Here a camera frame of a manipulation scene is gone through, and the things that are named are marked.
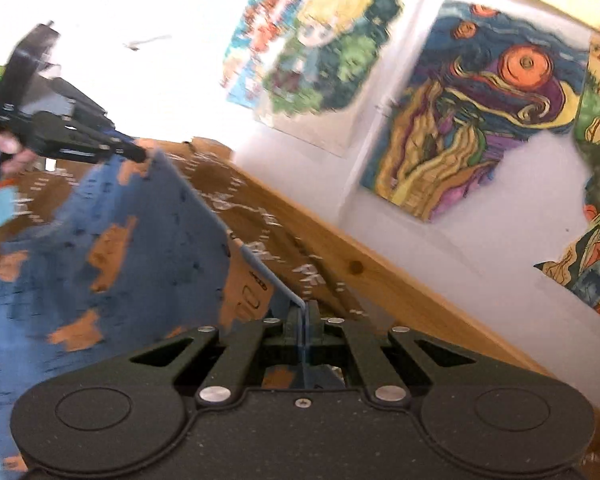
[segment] silver screw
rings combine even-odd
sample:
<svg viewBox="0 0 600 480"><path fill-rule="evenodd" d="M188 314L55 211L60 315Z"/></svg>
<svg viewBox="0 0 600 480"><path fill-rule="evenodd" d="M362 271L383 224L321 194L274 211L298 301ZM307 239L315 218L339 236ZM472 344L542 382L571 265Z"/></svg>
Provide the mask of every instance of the silver screw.
<svg viewBox="0 0 600 480"><path fill-rule="evenodd" d="M376 397L384 402L399 402L407 396L407 392L400 386L380 386L376 390Z"/></svg>
<svg viewBox="0 0 600 480"><path fill-rule="evenodd" d="M311 406L311 401L309 399L298 399L296 400L296 406L298 408L308 408Z"/></svg>
<svg viewBox="0 0 600 480"><path fill-rule="evenodd" d="M206 402L225 402L231 397L231 390L224 386L208 386L200 390L199 395Z"/></svg>

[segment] black bracket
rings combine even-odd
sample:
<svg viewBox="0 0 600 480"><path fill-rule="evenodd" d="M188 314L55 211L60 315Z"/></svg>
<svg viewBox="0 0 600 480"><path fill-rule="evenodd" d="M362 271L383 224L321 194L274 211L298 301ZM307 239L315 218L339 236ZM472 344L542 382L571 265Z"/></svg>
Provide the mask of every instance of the black bracket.
<svg viewBox="0 0 600 480"><path fill-rule="evenodd" d="M579 479L590 404L560 381L407 327L298 309L205 326L16 403L34 479ZM286 365L296 389L266 389Z"/></svg>

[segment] human hand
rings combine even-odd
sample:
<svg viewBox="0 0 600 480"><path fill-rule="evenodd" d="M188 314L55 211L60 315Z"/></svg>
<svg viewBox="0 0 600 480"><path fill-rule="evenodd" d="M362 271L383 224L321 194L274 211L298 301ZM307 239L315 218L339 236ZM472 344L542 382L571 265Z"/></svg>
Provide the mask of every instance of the human hand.
<svg viewBox="0 0 600 480"><path fill-rule="evenodd" d="M24 149L18 139L9 132L0 132L0 151L13 155L1 165L0 172L3 175L24 171L37 158L36 153Z"/></svg>

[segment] circular pad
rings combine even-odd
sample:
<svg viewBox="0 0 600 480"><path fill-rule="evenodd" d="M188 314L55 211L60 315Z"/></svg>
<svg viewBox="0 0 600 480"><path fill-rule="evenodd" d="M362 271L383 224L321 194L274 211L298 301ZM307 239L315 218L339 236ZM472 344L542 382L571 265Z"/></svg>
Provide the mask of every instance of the circular pad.
<svg viewBox="0 0 600 480"><path fill-rule="evenodd" d="M534 474L571 465L594 430L586 399L549 379L522 387L434 386L421 418L438 446L482 473Z"/></svg>
<svg viewBox="0 0 600 480"><path fill-rule="evenodd" d="M542 397L519 388L498 388L478 397L475 412L484 423L503 431L528 431L549 418Z"/></svg>
<svg viewBox="0 0 600 480"><path fill-rule="evenodd" d="M130 411L131 401L125 394L109 388L86 388L61 400L56 415L74 430L98 431L119 424Z"/></svg>

